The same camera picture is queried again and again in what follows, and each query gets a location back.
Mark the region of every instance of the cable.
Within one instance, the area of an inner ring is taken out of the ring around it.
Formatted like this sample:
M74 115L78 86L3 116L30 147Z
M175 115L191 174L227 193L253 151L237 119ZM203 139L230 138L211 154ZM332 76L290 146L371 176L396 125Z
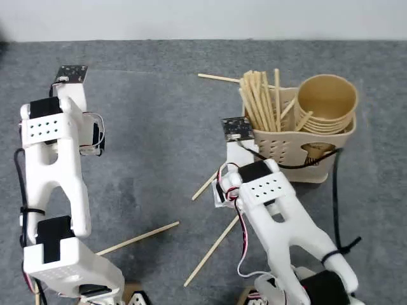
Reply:
M217 170L216 180L217 180L217 183L219 183L219 185L221 186L222 190L223 190L222 185L221 185L222 171L226 167L226 165L235 165L237 168L239 168L239 166L234 162L228 162L228 163L221 165L221 167L219 167L219 170Z
M347 246L342 246L341 242L341 235L340 235L340 228L339 228L339 200L338 200L338 165L339 159L341 156L342 151L338 151L338 154L335 156L335 160L333 163L333 172L332 172L332 206L333 206L333 225L334 225L334 232L335 232L335 243L336 247L340 251L341 254L345 255L350 252L350 250L356 246L362 238L358 236Z
M62 84L62 83L66 83L66 82L67 82L66 80L63 80L63 81L56 81L56 82L52 83L51 86L50 86L50 89L48 90L48 96L49 96L49 97L53 97L53 87L54 87L55 85L57 85L57 84Z
M44 290L43 287L41 286L41 282L39 281L39 279L35 278L34 281L36 282L37 286L38 286L38 292L39 292L39 297L41 299L41 302L44 305L48 305L48 302L46 300L45 294L44 294Z
M18 162L18 155L20 153L24 153L23 148L18 148L14 152L14 165L15 165L15 169L17 171L18 182L20 184L22 207L24 209L27 209L27 194L25 192L25 183L24 183L23 173L21 171L21 166L20 166L20 163ZM24 248L25 246L27 246L27 211L22 212L22 217L23 217L23 221L22 221L23 223L22 223L22 230L21 230L21 235L20 235L20 245L22 248Z
M246 254L247 254L247 249L249 248L249 235L247 234L247 228L246 228L246 224L244 222L244 219L242 217L242 214L240 213L238 207L237 207L237 199L235 199L235 209L237 211L237 215L239 217L239 221L240 221L240 225L242 226L242 233L243 233L243 249L242 249L242 257L240 258L240 261L237 265L237 274L243 278L250 278L254 275L270 275L269 272L265 272L265 271L254 271L251 272L249 274L243 274L240 272L240 267L244 261L244 259L246 258Z
M92 116L92 115L97 116L97 117L100 119L100 122L102 123L103 132L102 132L102 137L100 138L100 140L98 141L98 143L96 143L96 144L80 145L79 147L97 147L97 146L100 145L100 144L103 142L103 140L104 140L105 127L104 127L104 120L103 120L103 117L102 117L99 113L96 113L96 112L83 112L83 114L87 114L87 115L91 115L91 116Z
M28 216L30 209L28 209L27 193L25 192L25 183L24 183L23 173L21 170L20 162L18 161L18 155L20 153L24 153L23 148L16 149L16 151L14 152L13 159L14 159L15 169L17 171L18 182L20 184L20 192L21 192L21 199L22 199L21 211L22 211L23 221L22 221L22 230L21 230L21 235L20 235L20 245L22 248L24 248L27 246L27 216ZM29 287L30 291L35 293L34 287L32 286L32 282L31 282L29 275L24 272L24 260L21 263L21 270L23 273L24 280L27 283L27 286ZM34 279L34 281L36 282L36 284L38 286L39 296L40 296L40 299L41 299L43 305L48 305L45 294L44 294L43 287L41 286L41 282L36 278Z
M250 148L247 148L245 145L243 145L243 143L241 143L241 141L236 140L236 142L237 142L237 144L238 144L241 148L244 148L246 151L249 151L250 153L252 153L253 155L255 155L257 158L259 158L259 159L261 159L261 160L267 160L267 158L264 157L264 156L262 156L260 153L258 153L258 152L256 152L256 151L253 151L253 150L250 149ZM320 158L318 158L318 159L314 159L314 160L311 161L311 162L308 162L307 164L302 164L302 165L284 165L284 164L279 164L279 167L284 168L284 169L286 169L286 170L299 170L299 169L301 169L301 168L306 168L306 167L308 167L308 166L315 165L315 164L321 162L322 160L325 160L326 158L329 158L330 156L332 156L332 155L334 155L334 154L336 154L336 153L338 153L338 152L340 152L340 151L342 151L342 150L343 150L343 148L341 148L341 147L336 148L336 149L330 151L329 153L323 155L322 157L320 157Z

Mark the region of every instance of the wooden chopstick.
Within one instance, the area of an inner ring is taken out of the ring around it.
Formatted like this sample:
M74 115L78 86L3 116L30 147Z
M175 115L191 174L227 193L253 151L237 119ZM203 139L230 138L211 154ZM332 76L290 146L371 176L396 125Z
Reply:
M238 78L226 78L224 76L216 76L216 75L203 74L203 73L198 73L198 77L216 79L218 81L229 81L229 82L232 82L232 83L239 83L239 81L240 81ZM271 89L274 89L273 85L269 85L268 87L271 88Z
M188 277L188 279L185 281L184 283L184 287L187 287L191 281L193 280L193 278L198 274L198 272L201 270L202 266L206 263L206 261L208 260L208 258L214 253L214 251L216 250L217 246L219 246L219 244L223 241L223 239L225 238L225 236L230 232L230 230L234 227L234 225L236 224L236 222L238 222L239 217L236 216L229 224L229 226L223 231L223 233L221 234L221 236L219 236L219 238L215 241L215 243L213 244L213 246L211 246L211 248L209 249L209 251L205 254L205 256L203 257L203 259L200 261L200 263L198 264L198 266L194 269L194 271L192 271L191 275Z
M256 117L256 121L258 123L259 130L265 130L265 126L263 125L263 122L261 120L259 109L257 107L257 104L256 104L255 100L254 100L252 90L251 90L251 87L250 87L250 84L249 84L249 82L250 82L250 76L249 75L250 74L251 74L251 71L246 72L243 75L244 81L242 83L243 84L242 89L243 89L243 92L245 93L245 96L248 98L248 101L251 104L254 116Z
M281 113L280 119L284 119L284 116L287 115L287 113L290 111L291 108L293 108L293 105L295 104L295 98L287 105L287 107L283 110Z
M263 111L263 107L261 105L261 100L260 100L260 96L259 96L259 91L258 91L259 86L257 85L257 80L258 80L257 73L255 72L255 73L251 74L251 76L249 78L249 84L250 84L251 90L253 92L254 103L255 103L255 105L257 107L257 110L259 112L259 121L261 121L261 124L262 124L262 127L263 127L262 130L267 132L269 130L269 128L268 128L266 116L265 116L265 113Z
M172 227L175 227L175 226L178 226L178 225L179 225L179 221L175 221L175 222L173 222L171 224L167 224L166 226L159 227L158 229L155 229L155 230L152 230L150 232L147 232L147 233L141 234L139 236L136 236L135 238L132 238L131 240L124 241L123 243L119 243L119 244L117 244L115 246L112 246L112 247L107 248L105 250L99 251L96 254L97 255L104 255L106 253L109 253L109 252L115 251L117 249L123 248L123 247L125 247L125 246L127 246L127 245L129 245L131 243L135 243L135 242L137 242L139 240L142 240L142 239L145 239L147 237L153 236L153 235L155 235L157 233L166 231L166 230L171 229Z
M308 113L305 116L303 116L303 118L297 124L294 131L296 132L300 131L304 127L305 123L311 118L312 114L313 114L312 111L308 111Z
M204 184L202 184L202 186L200 187L200 189L197 190L197 192L192 196L192 201L194 201L195 199L197 199L197 198L202 194L202 192L203 192L204 190L206 190L206 188L209 186L209 184L216 178L216 174L217 174L217 171L214 172L214 174L213 174L212 176L210 176L209 179L208 179Z
M280 71L278 69L274 69L274 94L275 94L275 115L276 120L275 124L277 125L277 132L281 132L281 105L280 105Z
M245 106L247 114L249 115L250 122L252 123L254 129L258 130L259 129L259 124L257 123L257 119L256 119L256 117L255 117L255 115L253 113L252 106L249 103L249 101L247 100L247 97L245 96L245 93L243 92L243 89L239 88L239 93L240 93L240 96L242 97L243 104Z
M274 120L274 113L273 113L273 101L272 101L272 98L270 96L266 71L264 71L262 73L262 75L263 75L263 91L265 93L265 98L266 98L268 119L270 120L270 131L276 132L277 129L275 127L275 120Z

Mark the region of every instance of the chopstick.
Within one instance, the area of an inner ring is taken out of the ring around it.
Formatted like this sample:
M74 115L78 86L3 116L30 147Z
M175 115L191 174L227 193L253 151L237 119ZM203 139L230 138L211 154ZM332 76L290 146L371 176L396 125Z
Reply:
M275 124L277 126L277 132L281 132L281 105L280 105L280 70L274 69L274 101L275 101Z

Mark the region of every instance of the black cable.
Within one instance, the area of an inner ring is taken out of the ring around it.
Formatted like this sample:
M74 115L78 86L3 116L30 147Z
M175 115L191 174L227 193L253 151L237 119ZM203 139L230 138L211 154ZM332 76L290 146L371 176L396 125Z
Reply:
M25 184L24 184L24 178L23 178L23 173L21 170L20 163L18 162L18 155L20 153L24 154L24 149L18 148L14 152L14 165L15 169L17 171L17 176L18 176L18 182L20 183L20 192L21 192L21 201L22 201L22 217L23 217L23 223L22 223L22 230L21 230L21 235L20 235L20 245L22 248L27 246L27 194L25 192Z
M333 171L332 171L332 206L333 206L333 225L334 225L334 232L335 232L335 243L336 247L340 251L341 254L345 255L350 252L354 246L356 246L362 238L358 236L347 246L342 246L341 242L341 235L340 235L340 228L339 228L339 200L338 200L338 165L339 159L341 156L342 151L338 151L335 156L335 160L333 163Z
M36 284L38 286L39 298L40 298L41 302L43 303L43 305L48 305L43 287L41 286L41 282L37 278L35 278L34 281L36 282Z
M322 160L325 160L326 158L329 158L330 156L337 154L339 155L341 152L343 151L343 148L339 147L336 148L332 151L330 151L329 153L323 155L322 157L315 159L307 164L302 164L302 165L284 165L284 164L279 164L279 167L284 168L286 170L299 170L300 168L306 168L308 166L312 166L315 165L319 162L321 162Z
M22 213L22 217L23 217L22 222L23 223L22 223L22 230L21 230L21 235L20 235L20 245L22 248L24 248L27 246L27 216L28 216L29 212L35 212L34 210L37 210L37 209L28 208L27 193L25 192L24 176L22 173L20 162L18 161L18 155L20 153L24 154L23 148L18 148L14 152L14 165L15 165L15 169L17 171L18 182L20 184L20 192L21 192L21 200L22 200L22 207L21 207L20 211ZM23 264L24 264L24 260L22 262L22 272L24 275ZM37 278L34 278L34 281L36 282L36 284L38 286L38 291L39 291L39 296L40 296L41 302L43 303L43 305L48 305L45 294L44 294L43 287L41 286L41 282Z
M53 86L54 85L56 85L56 84L62 84L62 83L66 83L67 81L56 81L56 82L54 82L54 83L52 83L51 84L51 87L50 87L50 89L49 89L49 91L48 91L48 96L49 97L53 97Z
M238 144L241 148L244 148L246 151L249 151L250 153L252 153L253 155L255 155L257 158L259 158L259 159L261 159L261 160L267 160L267 158L264 157L264 156L262 156L262 155L260 155L260 153L258 153L258 152L256 152L256 151L253 151L252 149L247 148L246 146L244 146L244 145L241 143L241 141L239 141L239 140L236 140L236 141L237 141L237 144ZM315 159L315 160L313 160L312 162L309 162L309 163L307 163L307 164L302 164L302 165L284 165L284 164L279 164L279 167L284 168L284 169L286 169L286 170L299 170L299 169L301 169L301 168L306 168L306 167L308 167L308 166L315 165L315 164L321 162L322 160L325 160L326 158L329 158L330 156L332 156L332 155L334 155L334 154L336 154L336 153L338 153L338 152L340 152L340 151L342 151L342 150L343 150L343 148L341 148L341 147L336 148L336 149L330 151L329 153L323 155L322 157L320 157L320 158L318 158L318 159Z

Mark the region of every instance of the cup rim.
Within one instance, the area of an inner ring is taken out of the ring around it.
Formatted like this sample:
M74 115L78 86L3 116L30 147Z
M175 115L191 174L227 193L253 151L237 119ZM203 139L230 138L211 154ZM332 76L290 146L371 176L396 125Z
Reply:
M322 118L322 117L318 117L318 116L311 116L311 118L315 118L316 120L318 120L318 121L320 121L320 122L322 122L322 123L336 123L336 122L339 122L339 121L343 121L347 116L351 115L351 114L355 111L355 109L356 109L356 107L357 107L357 105L358 105L358 103L359 103L359 94L358 94L358 92L357 92L356 87L355 87L350 81L348 81L346 78L343 78L343 77L338 76L338 75L335 75L335 74L317 74L317 75L314 75L314 76L312 76L312 77L310 77L310 78L307 78L306 80L304 80L304 81L299 85L298 91L297 91L297 94L296 94L296 103L297 103L298 106L300 107L300 112L301 112L301 113L307 113L305 110L303 110L303 108L301 107L300 101L298 100L298 95L300 94L301 87L302 87L306 82L310 81L311 79L319 78L319 77L322 77L322 76L329 76L329 77L333 77L333 78L338 78L338 79L340 79L340 80L342 80L342 81L348 83L348 84L353 88L353 90L355 91L355 102L354 102L354 104L353 104L351 110L349 110L346 114L344 114L343 116L340 116L339 118L326 119L326 118Z

